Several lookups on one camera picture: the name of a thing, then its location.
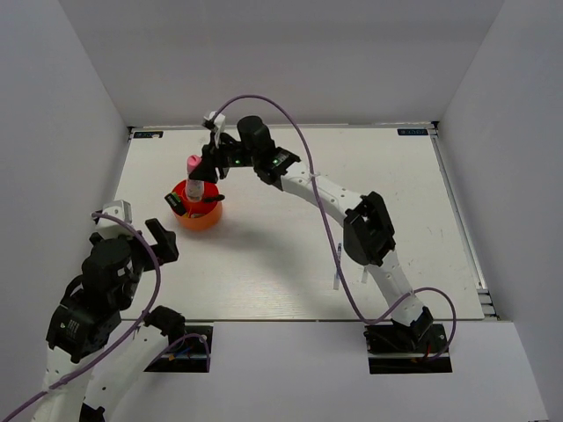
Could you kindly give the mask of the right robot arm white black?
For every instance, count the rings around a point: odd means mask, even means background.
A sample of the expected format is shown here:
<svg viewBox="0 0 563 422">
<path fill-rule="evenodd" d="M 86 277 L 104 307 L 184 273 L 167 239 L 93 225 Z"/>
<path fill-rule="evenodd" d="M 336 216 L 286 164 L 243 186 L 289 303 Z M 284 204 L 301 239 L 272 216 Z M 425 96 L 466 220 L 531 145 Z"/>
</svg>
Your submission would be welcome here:
<svg viewBox="0 0 563 422">
<path fill-rule="evenodd" d="M 317 207 L 324 221 L 334 219 L 343 229 L 342 248 L 376 282 L 389 311 L 398 342 L 415 351 L 426 344 L 434 318 L 414 293 L 398 260 L 395 229 L 379 193 L 361 195 L 317 174 L 301 158 L 276 146 L 258 116 L 237 123 L 238 137 L 224 131 L 224 117 L 212 112 L 203 126 L 210 140 L 190 177 L 215 183 L 233 168 L 249 167 L 265 184 Z"/>
</svg>

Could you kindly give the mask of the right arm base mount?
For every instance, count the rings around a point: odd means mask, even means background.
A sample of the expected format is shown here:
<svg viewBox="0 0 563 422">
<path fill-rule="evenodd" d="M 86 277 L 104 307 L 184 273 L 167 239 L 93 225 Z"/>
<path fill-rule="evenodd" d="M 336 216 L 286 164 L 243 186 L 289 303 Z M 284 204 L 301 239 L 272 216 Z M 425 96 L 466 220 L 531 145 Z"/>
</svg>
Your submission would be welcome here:
<svg viewBox="0 0 563 422">
<path fill-rule="evenodd" d="M 448 338 L 442 324 L 433 324 L 419 342 L 392 324 L 367 325 L 364 337 L 371 375 L 429 375 L 453 372 Z"/>
</svg>

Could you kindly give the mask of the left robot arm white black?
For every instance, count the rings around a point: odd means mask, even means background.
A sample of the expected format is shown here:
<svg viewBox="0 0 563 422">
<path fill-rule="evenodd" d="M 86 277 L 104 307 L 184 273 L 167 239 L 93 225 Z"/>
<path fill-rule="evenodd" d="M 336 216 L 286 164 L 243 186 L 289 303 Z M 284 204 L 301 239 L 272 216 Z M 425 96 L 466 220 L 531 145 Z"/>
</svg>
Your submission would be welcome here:
<svg viewBox="0 0 563 422">
<path fill-rule="evenodd" d="M 179 258 L 174 232 L 145 225 L 155 243 L 118 217 L 96 214 L 91 250 L 51 317 L 43 397 L 35 421 L 108 421 L 139 375 L 163 350 L 186 340 L 184 317 L 151 297 L 137 320 L 112 341 L 146 272 Z"/>
</svg>

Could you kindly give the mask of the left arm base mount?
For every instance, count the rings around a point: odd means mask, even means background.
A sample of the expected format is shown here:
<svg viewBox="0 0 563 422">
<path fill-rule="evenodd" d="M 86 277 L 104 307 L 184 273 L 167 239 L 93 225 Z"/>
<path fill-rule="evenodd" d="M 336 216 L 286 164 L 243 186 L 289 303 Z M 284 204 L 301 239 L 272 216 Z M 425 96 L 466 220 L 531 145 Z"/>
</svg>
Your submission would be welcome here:
<svg viewBox="0 0 563 422">
<path fill-rule="evenodd" d="M 187 324 L 184 338 L 154 359 L 144 371 L 147 373 L 206 374 L 210 370 L 213 343 L 213 324 Z"/>
</svg>

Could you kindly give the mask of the green capped black highlighter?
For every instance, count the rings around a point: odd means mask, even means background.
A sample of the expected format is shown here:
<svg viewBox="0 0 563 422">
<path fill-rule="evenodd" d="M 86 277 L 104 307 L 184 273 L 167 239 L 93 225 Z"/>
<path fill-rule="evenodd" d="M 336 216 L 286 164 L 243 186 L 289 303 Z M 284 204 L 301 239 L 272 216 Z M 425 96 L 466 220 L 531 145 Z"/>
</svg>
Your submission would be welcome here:
<svg viewBox="0 0 563 422">
<path fill-rule="evenodd" d="M 186 208 L 181 198 L 175 192 L 166 194 L 165 201 L 175 215 L 183 216 L 186 214 Z"/>
</svg>

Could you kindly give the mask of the green gel pen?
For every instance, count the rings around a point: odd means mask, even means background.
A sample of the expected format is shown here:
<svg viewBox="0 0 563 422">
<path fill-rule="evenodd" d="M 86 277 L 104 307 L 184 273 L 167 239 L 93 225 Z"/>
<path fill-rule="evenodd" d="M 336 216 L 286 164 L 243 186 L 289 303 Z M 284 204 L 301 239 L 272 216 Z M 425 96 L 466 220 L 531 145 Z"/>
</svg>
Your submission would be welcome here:
<svg viewBox="0 0 563 422">
<path fill-rule="evenodd" d="M 362 277 L 361 277 L 361 283 L 362 284 L 367 284 L 368 275 L 369 275 L 368 269 L 367 269 L 367 267 L 364 267 L 363 271 L 362 271 Z"/>
</svg>

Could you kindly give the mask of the pink capped clear marker tube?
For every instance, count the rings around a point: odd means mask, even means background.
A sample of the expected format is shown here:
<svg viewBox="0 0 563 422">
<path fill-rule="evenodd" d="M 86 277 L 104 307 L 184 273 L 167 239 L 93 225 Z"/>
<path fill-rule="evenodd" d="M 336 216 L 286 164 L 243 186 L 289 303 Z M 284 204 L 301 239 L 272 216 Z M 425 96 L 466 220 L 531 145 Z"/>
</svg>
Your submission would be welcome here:
<svg viewBox="0 0 563 422">
<path fill-rule="evenodd" d="M 186 198 L 190 202 L 200 202 L 203 198 L 204 194 L 204 182 L 196 179 L 191 178 L 192 172 L 198 167 L 201 163 L 201 157 L 197 155 L 191 155 L 186 160 L 186 186 L 185 186 L 185 194 Z"/>
</svg>

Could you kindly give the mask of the black handled scissors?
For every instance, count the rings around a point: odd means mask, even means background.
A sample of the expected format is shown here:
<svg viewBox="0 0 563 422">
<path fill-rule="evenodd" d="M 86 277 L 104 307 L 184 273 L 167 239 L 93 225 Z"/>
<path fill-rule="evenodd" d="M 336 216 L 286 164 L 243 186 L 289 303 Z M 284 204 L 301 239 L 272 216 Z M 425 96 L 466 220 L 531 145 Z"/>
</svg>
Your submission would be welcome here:
<svg viewBox="0 0 563 422">
<path fill-rule="evenodd" d="M 216 196 L 208 196 L 202 199 L 202 202 L 205 204 L 214 204 L 217 202 L 221 202 L 225 199 L 223 194 L 217 194 Z"/>
</svg>

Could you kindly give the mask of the blue gel pen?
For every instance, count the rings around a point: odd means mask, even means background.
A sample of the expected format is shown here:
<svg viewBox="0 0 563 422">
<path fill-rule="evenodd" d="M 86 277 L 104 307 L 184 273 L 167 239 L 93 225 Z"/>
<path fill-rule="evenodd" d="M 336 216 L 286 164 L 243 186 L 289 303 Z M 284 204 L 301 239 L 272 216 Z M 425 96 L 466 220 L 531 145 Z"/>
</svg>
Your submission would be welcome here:
<svg viewBox="0 0 563 422">
<path fill-rule="evenodd" d="M 340 289 L 340 273 L 338 268 L 341 264 L 341 254 L 342 254 L 342 243 L 338 243 L 336 248 L 336 264 L 335 264 L 335 274 L 333 276 L 333 289 L 338 291 Z"/>
</svg>

